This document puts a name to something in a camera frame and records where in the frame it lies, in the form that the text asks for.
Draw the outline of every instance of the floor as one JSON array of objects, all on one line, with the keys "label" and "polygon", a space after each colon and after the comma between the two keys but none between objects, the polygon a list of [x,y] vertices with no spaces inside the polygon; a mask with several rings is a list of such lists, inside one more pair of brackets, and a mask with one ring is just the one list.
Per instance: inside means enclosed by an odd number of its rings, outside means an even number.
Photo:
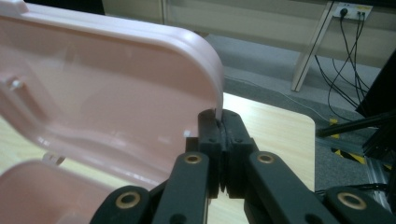
[{"label": "floor", "polygon": [[[337,118],[328,107],[329,86],[315,61],[301,90],[296,92],[291,91],[290,87],[298,52],[218,35],[208,35],[205,39],[217,51],[224,65],[226,92],[306,114],[315,121],[317,129],[328,127],[329,119],[338,119],[339,123],[346,122]],[[322,57],[318,59],[326,75],[334,79],[336,72],[332,60]],[[338,68],[342,63],[335,61]],[[361,64],[357,65],[357,69],[368,86],[371,86],[380,71],[379,68]],[[353,80],[351,66],[346,66],[342,74],[346,79]],[[354,87],[342,80],[337,80],[336,85],[354,101],[359,101]],[[352,105],[333,91],[329,102],[333,110],[342,117],[353,120],[362,118]],[[354,146],[361,146],[373,132],[374,130],[362,130],[341,134],[341,139],[353,143]],[[332,153],[329,146],[317,141],[316,190],[368,182],[365,165],[343,159]]]}]

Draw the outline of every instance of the pink lid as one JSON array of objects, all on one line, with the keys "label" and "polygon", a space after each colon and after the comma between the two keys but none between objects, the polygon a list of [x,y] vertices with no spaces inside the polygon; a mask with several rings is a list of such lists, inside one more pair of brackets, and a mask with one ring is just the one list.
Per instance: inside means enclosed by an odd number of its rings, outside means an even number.
[{"label": "pink lid", "polygon": [[222,108],[222,65],[174,27],[0,0],[0,114],[26,138],[151,189]]}]

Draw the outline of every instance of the black metal frame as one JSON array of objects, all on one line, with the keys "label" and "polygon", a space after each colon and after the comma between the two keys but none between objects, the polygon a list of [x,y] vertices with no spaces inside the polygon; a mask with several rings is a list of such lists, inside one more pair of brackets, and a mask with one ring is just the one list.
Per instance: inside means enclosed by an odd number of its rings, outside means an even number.
[{"label": "black metal frame", "polygon": [[378,126],[379,128],[363,144],[363,154],[367,157],[382,160],[392,149],[396,148],[396,138],[394,137],[396,134],[396,110],[318,129],[316,136],[327,137],[336,133],[347,133],[372,126]]},{"label": "black metal frame", "polygon": [[91,224],[206,223],[208,199],[219,189],[245,199],[249,223],[396,223],[373,199],[350,188],[311,192],[276,154],[259,151],[239,115],[198,116],[199,137],[188,138],[169,179],[148,192],[127,186],[111,193]]}]

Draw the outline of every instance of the brass ring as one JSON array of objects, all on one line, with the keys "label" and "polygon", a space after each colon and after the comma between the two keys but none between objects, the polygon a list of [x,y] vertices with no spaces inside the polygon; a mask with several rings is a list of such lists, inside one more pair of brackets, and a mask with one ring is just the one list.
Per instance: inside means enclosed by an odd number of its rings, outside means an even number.
[{"label": "brass ring", "polygon": [[116,206],[120,209],[127,209],[136,206],[140,202],[140,194],[136,191],[122,193],[116,200]]},{"label": "brass ring", "polygon": [[259,154],[257,156],[257,160],[262,163],[273,163],[275,159],[274,159],[274,157],[272,157],[268,154]]},{"label": "brass ring", "polygon": [[[348,197],[355,199],[356,202],[351,202],[348,199]],[[367,207],[366,202],[362,198],[356,196],[355,194],[351,194],[348,192],[341,192],[341,193],[338,193],[337,198],[345,206],[348,206],[348,207],[356,209],[356,210],[363,210]]]},{"label": "brass ring", "polygon": [[201,162],[201,157],[198,155],[188,155],[184,158],[184,161],[189,164],[196,164]]}]

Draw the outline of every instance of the wall outlet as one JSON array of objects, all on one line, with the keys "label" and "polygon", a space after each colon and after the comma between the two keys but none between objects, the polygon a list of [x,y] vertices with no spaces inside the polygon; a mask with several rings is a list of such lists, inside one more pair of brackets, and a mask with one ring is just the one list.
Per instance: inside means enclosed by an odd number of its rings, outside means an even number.
[{"label": "wall outlet", "polygon": [[333,16],[341,17],[340,11],[343,8],[347,9],[347,14],[345,16],[345,19],[356,20],[356,21],[359,19],[359,13],[361,14],[361,21],[363,20],[363,18],[364,18],[364,20],[367,20],[367,17],[369,17],[369,14],[370,14],[371,10],[373,9],[373,7],[371,7],[371,6],[340,2],[338,4],[337,9],[334,11]]}]

